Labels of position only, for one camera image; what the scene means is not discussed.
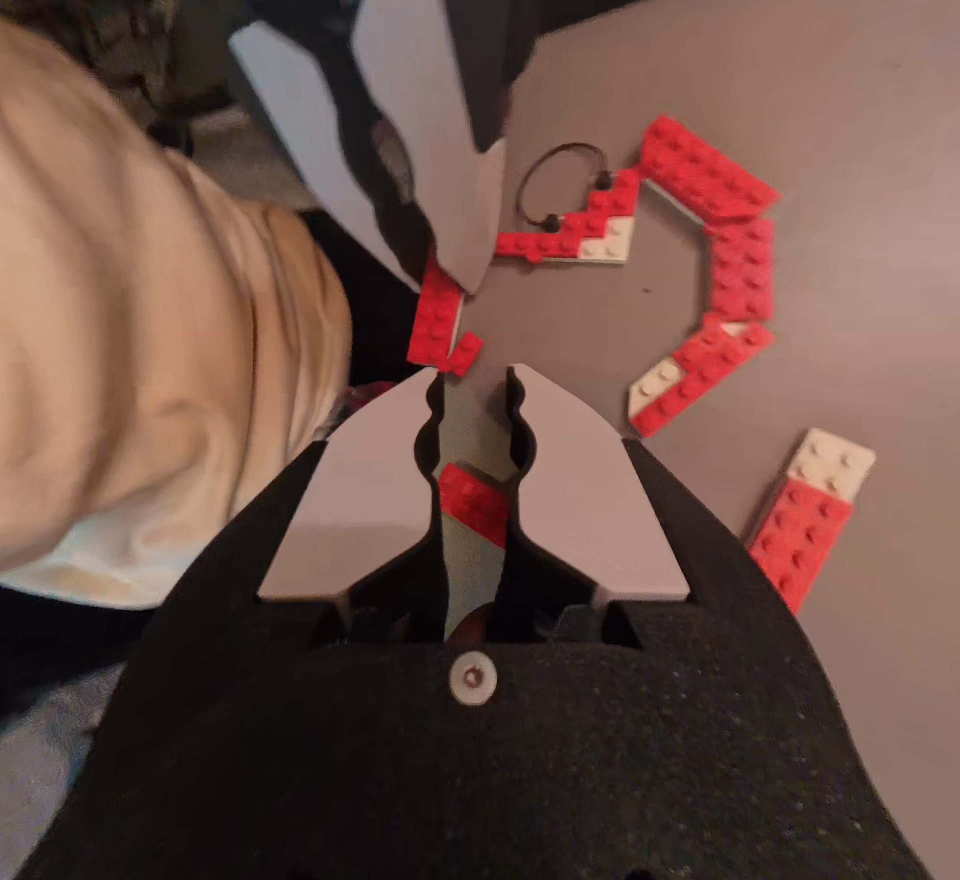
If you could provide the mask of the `long red brick strip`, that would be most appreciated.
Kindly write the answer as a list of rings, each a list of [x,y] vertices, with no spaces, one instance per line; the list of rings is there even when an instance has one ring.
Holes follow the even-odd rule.
[[[510,501],[507,493],[455,463],[438,476],[442,512],[500,549],[507,545]]]

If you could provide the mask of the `small red brick plate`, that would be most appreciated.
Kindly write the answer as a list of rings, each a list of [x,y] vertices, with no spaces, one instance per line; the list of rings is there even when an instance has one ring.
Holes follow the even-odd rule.
[[[406,359],[464,378],[479,357],[483,339],[460,333],[465,292],[444,270],[432,250],[426,261]]]

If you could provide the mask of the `person's cream shirt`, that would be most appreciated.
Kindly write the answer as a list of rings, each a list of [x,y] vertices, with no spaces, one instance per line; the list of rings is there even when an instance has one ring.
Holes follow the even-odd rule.
[[[302,219],[149,139],[1,30],[1,581],[158,607],[320,437],[352,319]]]

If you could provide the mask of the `red white brick plate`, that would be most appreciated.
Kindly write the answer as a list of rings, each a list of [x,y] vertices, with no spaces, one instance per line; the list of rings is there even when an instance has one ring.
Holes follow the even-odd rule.
[[[876,462],[873,449],[820,428],[798,442],[748,545],[791,613],[810,593]]]

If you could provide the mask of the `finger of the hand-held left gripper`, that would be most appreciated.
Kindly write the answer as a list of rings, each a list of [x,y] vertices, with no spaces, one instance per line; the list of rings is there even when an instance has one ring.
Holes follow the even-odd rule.
[[[494,258],[513,88],[537,42],[538,0],[359,0],[366,89],[409,158],[440,267],[468,294]]]
[[[263,21],[228,45],[251,94],[317,206],[411,291],[421,290],[429,248],[412,198],[384,166],[370,125],[342,116],[321,64]]]

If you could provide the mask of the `person's dark pants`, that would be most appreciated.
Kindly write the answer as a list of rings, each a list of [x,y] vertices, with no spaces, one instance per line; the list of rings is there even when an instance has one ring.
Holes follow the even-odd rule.
[[[124,662],[156,608],[121,609],[1,589],[1,720],[51,689]]]

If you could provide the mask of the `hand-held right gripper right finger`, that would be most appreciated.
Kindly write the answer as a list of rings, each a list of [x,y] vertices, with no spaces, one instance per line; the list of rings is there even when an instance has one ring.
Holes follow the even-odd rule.
[[[519,467],[519,531],[585,580],[594,607],[680,602],[690,586],[620,433],[525,363],[509,368],[514,412],[532,440]]]

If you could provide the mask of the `grey desk with brown edge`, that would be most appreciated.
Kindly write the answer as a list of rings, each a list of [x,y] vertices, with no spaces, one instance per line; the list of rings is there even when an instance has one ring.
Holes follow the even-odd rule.
[[[501,224],[561,142],[675,117],[781,194],[774,344],[649,441],[749,538],[798,439],[877,454],[799,620],[884,802],[958,878],[958,0],[646,0],[541,40]]]

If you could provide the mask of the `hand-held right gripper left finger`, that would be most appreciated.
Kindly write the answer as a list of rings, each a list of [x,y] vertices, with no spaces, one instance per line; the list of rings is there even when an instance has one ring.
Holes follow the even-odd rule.
[[[425,540],[443,393],[426,367],[330,433],[259,599],[344,602]]]

